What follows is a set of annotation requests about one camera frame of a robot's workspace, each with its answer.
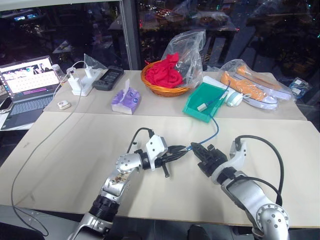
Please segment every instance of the laptop keyboard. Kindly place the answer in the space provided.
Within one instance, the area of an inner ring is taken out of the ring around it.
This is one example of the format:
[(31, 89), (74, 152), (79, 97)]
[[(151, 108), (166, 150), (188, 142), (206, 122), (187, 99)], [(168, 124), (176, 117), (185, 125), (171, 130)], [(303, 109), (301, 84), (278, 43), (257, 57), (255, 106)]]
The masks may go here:
[(37, 109), (44, 109), (51, 102), (52, 98), (53, 96), (48, 96), (40, 99), (15, 104), (10, 115), (21, 114)]

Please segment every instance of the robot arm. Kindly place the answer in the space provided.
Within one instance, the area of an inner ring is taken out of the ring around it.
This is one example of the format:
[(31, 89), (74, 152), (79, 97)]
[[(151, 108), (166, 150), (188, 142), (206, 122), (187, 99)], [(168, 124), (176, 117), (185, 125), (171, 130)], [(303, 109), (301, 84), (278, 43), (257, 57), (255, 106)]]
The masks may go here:
[[(163, 137), (153, 135), (146, 144), (146, 152), (141, 149), (134, 153), (121, 155), (115, 163), (115, 169), (102, 185), (98, 196), (89, 212), (85, 213), (81, 222), (68, 240), (102, 239), (113, 225), (123, 197), (130, 187), (131, 181), (141, 170), (162, 167), (165, 177), (169, 177), (166, 163), (182, 157), (188, 151), (181, 151), (185, 146), (167, 146)], [(87, 230), (94, 234), (84, 237)]]
[(247, 154), (246, 142), (236, 149), (233, 142), (228, 161), (226, 155), (212, 145), (205, 149), (198, 143), (192, 143), (194, 154), (201, 160), (200, 169), (211, 177), (216, 185), (242, 210), (252, 223), (252, 233), (257, 239), (288, 240), (289, 216), (278, 204), (273, 203), (253, 180), (242, 179), (246, 175), (237, 171)]

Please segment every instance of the green tray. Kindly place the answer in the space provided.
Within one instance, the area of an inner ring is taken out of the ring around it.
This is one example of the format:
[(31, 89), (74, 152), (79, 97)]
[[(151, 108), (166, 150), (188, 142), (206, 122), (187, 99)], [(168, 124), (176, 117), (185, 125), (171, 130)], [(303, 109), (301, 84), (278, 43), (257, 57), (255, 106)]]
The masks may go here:
[(211, 116), (215, 116), (220, 106), (224, 103), (225, 98), (217, 99), (210, 104), (204, 111), (198, 111), (197, 107), (201, 104), (208, 103), (215, 100), (224, 93), (224, 89), (216, 86), (212, 86), (203, 82), (198, 88), (188, 97), (186, 104), (183, 108), (183, 112), (208, 123), (211, 120)]

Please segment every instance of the glass window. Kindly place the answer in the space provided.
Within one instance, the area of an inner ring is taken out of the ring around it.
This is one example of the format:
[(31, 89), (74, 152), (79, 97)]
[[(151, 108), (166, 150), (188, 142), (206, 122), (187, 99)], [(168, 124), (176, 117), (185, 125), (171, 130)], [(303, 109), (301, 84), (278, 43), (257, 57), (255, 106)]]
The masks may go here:
[(298, 104), (319, 109), (319, 1), (138, 0), (136, 8), (142, 66), (160, 60), (173, 36), (206, 29), (204, 70), (243, 59), (287, 86), (302, 78), (313, 89)]
[(64, 4), (0, 12), (0, 65), (49, 55), (62, 70), (84, 53), (129, 69), (119, 3)]

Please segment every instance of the white paper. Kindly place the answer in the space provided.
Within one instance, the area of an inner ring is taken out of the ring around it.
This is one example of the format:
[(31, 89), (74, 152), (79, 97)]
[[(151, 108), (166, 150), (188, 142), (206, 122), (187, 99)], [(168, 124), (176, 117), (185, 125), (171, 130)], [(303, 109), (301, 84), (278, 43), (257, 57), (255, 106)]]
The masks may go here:
[(299, 93), (301, 93), (301, 90), (300, 89), (298, 89), (298, 88), (292, 88), (292, 92), (294, 92), (295, 94), (299, 94)]
[(295, 80), (295, 82), (294, 82), (295, 84), (297, 84), (297, 85), (300, 85), (301, 83), (302, 83), (302, 81), (301, 80), (299, 80), (299, 79), (297, 79), (297, 80)]
[(128, 78), (127, 81), (125, 81), (124, 89), (123, 89), (123, 97), (121, 98), (120, 102), (125, 98), (128, 90), (129, 90), (129, 87), (130, 87), (130, 79)]

